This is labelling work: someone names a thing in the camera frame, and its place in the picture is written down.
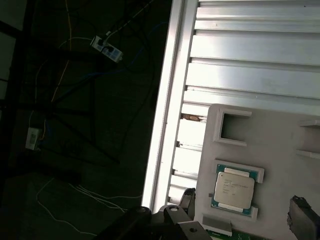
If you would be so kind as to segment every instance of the green circuit board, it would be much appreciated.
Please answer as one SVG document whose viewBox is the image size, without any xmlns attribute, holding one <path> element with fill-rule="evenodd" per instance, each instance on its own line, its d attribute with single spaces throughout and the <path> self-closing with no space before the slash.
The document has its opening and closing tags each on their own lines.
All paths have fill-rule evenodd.
<svg viewBox="0 0 320 240">
<path fill-rule="evenodd" d="M 214 231 L 206 230 L 210 237 L 221 240 L 268 240 L 267 238 L 251 235 L 249 233 L 232 230 L 232 236 L 227 236 Z"/>
</svg>

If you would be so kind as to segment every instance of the small brown object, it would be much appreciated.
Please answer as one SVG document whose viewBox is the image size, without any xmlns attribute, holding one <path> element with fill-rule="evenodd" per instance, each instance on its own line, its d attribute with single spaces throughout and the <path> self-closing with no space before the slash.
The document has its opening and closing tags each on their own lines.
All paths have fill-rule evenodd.
<svg viewBox="0 0 320 240">
<path fill-rule="evenodd" d="M 196 115 L 190 115 L 190 114 L 182 114 L 182 119 L 200 122 L 200 118 Z"/>
</svg>

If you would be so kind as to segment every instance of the blue cable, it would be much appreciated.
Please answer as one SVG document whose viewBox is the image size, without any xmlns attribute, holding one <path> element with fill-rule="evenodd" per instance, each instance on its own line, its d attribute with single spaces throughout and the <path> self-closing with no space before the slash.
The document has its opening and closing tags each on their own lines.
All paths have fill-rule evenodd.
<svg viewBox="0 0 320 240">
<path fill-rule="evenodd" d="M 163 21 L 163 22 L 160 22 L 159 24 L 157 24 L 156 26 L 154 26 L 151 31 L 147 34 L 147 39 L 149 39 L 150 35 L 155 31 L 157 30 L 157 28 L 159 28 L 160 26 L 164 25 L 164 24 L 168 24 L 169 22 L 167 21 Z M 130 64 L 128 65 L 128 67 L 132 66 L 135 61 L 138 59 L 138 57 L 141 55 L 141 53 L 143 52 L 145 48 L 142 46 L 139 51 L 137 52 L 137 54 L 135 55 L 135 57 L 133 58 L 133 60 L 130 62 Z M 125 68 L 121 68 L 121 69 L 118 69 L 118 70 L 114 70 L 114 71 L 107 71 L 107 72 L 92 72 L 92 73 L 89 73 L 87 75 L 84 75 L 81 77 L 81 80 L 79 81 L 82 82 L 82 81 L 85 81 L 88 77 L 93 77 L 93 76 L 97 76 L 97 75 L 110 75 L 110 74 L 119 74 L 119 73 L 123 73 L 125 72 L 126 69 Z M 62 96 L 58 97 L 57 99 L 63 97 L 64 95 L 68 94 L 70 91 L 72 91 L 72 89 L 69 89 L 68 91 L 65 92 L 65 94 L 63 94 Z"/>
</svg>

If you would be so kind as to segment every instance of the power strip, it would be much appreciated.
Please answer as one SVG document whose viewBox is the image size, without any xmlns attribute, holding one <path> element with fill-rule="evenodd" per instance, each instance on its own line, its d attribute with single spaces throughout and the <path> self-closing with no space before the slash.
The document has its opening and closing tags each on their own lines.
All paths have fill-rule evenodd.
<svg viewBox="0 0 320 240">
<path fill-rule="evenodd" d="M 99 42 L 101 42 L 101 37 L 95 36 L 90 45 L 116 63 L 122 60 L 122 56 L 124 55 L 122 51 L 105 41 L 102 45 L 99 45 Z"/>
<path fill-rule="evenodd" d="M 25 148 L 30 150 L 37 150 L 38 139 L 40 138 L 42 130 L 39 128 L 28 128 L 28 134 L 26 136 Z"/>
</svg>

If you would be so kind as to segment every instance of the dark background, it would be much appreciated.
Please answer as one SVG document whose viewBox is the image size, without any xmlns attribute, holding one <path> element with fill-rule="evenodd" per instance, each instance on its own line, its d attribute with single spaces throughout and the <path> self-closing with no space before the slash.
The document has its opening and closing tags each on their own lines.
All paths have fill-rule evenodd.
<svg viewBox="0 0 320 240">
<path fill-rule="evenodd" d="M 78 10 L 74 8 L 82 6 L 86 0 L 68 0 L 67 2 L 70 14 L 74 16 L 71 17 L 72 36 L 92 39 L 95 34 L 103 36 L 123 18 L 125 4 L 127 8 L 137 12 L 149 1 L 90 0 Z M 43 146 L 51 151 L 42 149 L 38 152 L 36 157 L 39 161 L 49 166 L 63 170 L 72 169 L 81 173 L 82 186 L 107 197 L 142 194 L 155 115 L 154 99 L 159 86 L 167 38 L 168 24 L 165 22 L 169 21 L 170 10 L 170 0 L 155 0 L 131 22 L 130 26 L 123 29 L 122 35 L 116 33 L 110 38 L 109 42 L 124 53 L 122 60 L 124 63 L 114 64 L 106 59 L 103 63 L 106 72 L 110 69 L 122 69 L 124 64 L 129 65 L 143 46 L 141 39 L 143 40 L 155 26 L 163 23 L 150 34 L 147 43 L 144 41 L 145 47 L 150 50 L 144 50 L 129 67 L 130 71 L 138 73 L 125 70 L 117 74 L 106 74 L 95 80 L 97 144 L 112 156 L 116 156 L 120 164 L 112 162 L 59 122 L 50 119 L 47 120 L 48 129 Z M 68 39 L 68 16 L 64 0 L 38 1 L 32 35 L 56 47 Z M 98 51 L 89 46 L 88 40 L 74 39 L 71 43 L 73 51 L 98 54 Z M 62 48 L 68 49 L 68 45 L 65 44 Z M 26 83 L 35 82 L 36 73 L 46 59 L 50 60 L 52 56 L 36 49 L 28 51 L 24 80 Z M 56 71 L 49 61 L 39 72 L 38 84 L 48 83 L 48 79 L 53 76 L 58 77 L 56 80 L 58 82 L 65 64 L 65 61 L 61 61 Z M 93 63 L 71 61 L 62 84 L 76 83 L 80 77 L 92 72 L 96 72 Z M 56 98 L 69 89 L 70 87 L 59 88 Z M 33 86 L 24 85 L 20 101 L 33 103 L 34 91 Z M 37 101 L 41 102 L 52 98 L 54 89 L 38 88 L 37 91 Z M 59 107 L 86 110 L 88 105 L 89 87 L 84 87 L 61 102 Z M 30 111 L 18 112 L 10 159 L 12 166 L 17 163 L 17 157 L 26 154 L 25 141 L 30 114 Z M 83 134 L 90 136 L 88 119 L 60 116 Z M 45 117 L 40 112 L 34 112 L 31 127 L 43 128 Z M 1 239 L 87 240 L 93 238 L 90 235 L 78 233 L 65 223 L 54 221 L 37 203 L 37 192 L 51 178 L 39 173 L 29 173 L 6 181 L 0 210 Z M 57 219 L 68 221 L 83 232 L 97 234 L 123 214 L 119 209 L 107 208 L 89 196 L 75 191 L 67 183 L 56 179 L 39 194 L 39 200 Z M 140 205 L 141 197 L 116 198 L 110 201 L 128 209 Z"/>
</svg>

